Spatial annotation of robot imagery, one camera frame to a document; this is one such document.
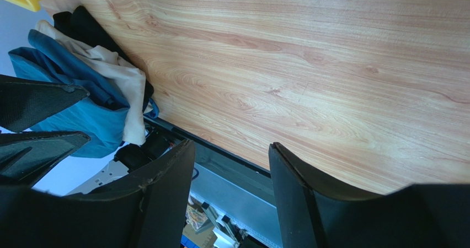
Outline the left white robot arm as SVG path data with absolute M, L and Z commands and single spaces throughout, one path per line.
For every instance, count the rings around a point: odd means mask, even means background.
M 170 144 L 158 133 L 141 146 L 122 141 L 127 108 L 113 87 L 91 80 L 1 76 L 1 184 L 32 187 L 70 155 L 116 152 L 130 171 L 159 158 Z

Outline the blue t-shirt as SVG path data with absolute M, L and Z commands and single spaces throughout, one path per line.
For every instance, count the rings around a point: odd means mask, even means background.
M 102 158 L 123 143 L 125 119 L 130 108 L 125 97 L 103 76 L 70 53 L 53 38 L 31 29 L 30 47 L 9 51 L 18 78 L 78 85 L 89 97 L 30 127 L 32 131 L 80 131 L 90 141 L 75 157 Z

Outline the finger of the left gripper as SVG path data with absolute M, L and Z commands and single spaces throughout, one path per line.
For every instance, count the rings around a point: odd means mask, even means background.
M 79 85 L 1 75 L 1 127 L 22 132 L 87 97 Z
M 34 185 L 89 141 L 79 131 L 1 134 L 1 185 Z

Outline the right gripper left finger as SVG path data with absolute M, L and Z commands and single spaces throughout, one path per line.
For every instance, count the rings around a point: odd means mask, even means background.
M 88 194 L 3 186 L 1 247 L 179 247 L 194 162 L 184 140 Z

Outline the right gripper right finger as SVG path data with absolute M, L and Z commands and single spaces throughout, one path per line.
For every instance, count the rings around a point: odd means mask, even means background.
M 387 195 L 269 147 L 284 247 L 469 247 L 469 185 L 413 184 Z

